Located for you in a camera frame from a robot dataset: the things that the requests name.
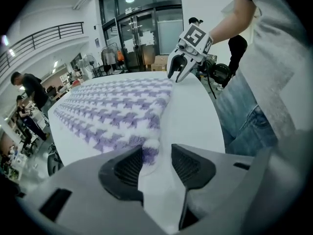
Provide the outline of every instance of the glass door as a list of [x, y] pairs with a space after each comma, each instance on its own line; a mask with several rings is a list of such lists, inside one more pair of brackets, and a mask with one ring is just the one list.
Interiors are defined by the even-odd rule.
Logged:
[[152, 13], [140, 13], [119, 22], [125, 61], [130, 70], [145, 71], [155, 61], [157, 38]]

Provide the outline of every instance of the paper notice on door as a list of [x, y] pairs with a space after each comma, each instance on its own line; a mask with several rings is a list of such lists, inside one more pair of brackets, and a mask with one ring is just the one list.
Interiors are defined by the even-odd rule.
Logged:
[[154, 45], [155, 44], [155, 38], [153, 35], [153, 32], [146, 31], [142, 33], [143, 36], [140, 37], [140, 44], [141, 45]]
[[126, 40], [124, 46], [128, 53], [134, 52], [134, 42], [132, 39]]

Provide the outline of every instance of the railing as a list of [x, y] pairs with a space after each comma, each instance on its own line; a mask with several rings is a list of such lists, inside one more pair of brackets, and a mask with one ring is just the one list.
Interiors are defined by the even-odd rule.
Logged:
[[0, 77], [18, 60], [34, 50], [61, 38], [83, 34], [83, 23], [76, 22], [57, 25], [19, 40], [0, 56]]

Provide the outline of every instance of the purple and white towel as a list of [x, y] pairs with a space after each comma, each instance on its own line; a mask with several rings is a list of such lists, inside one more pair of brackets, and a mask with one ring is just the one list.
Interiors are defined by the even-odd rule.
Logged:
[[172, 86], [159, 78], [82, 85], [54, 114], [99, 153], [142, 145], [144, 163], [153, 165]]

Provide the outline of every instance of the black cable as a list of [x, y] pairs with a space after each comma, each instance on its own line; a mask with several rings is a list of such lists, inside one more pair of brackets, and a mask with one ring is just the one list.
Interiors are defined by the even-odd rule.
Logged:
[[214, 95], [214, 98], [216, 99], [215, 93], [214, 93], [214, 91], [212, 90], [212, 87], [211, 87], [211, 84], [210, 84], [209, 66], [208, 66], [208, 64], [207, 64], [207, 61], [206, 61], [206, 60], [205, 60], [204, 62], [205, 62], [206, 73], [207, 73], [207, 82], [208, 82], [208, 84], [209, 84], [209, 86], [210, 86], [211, 92], [212, 92], [212, 93], [213, 93], [213, 95]]

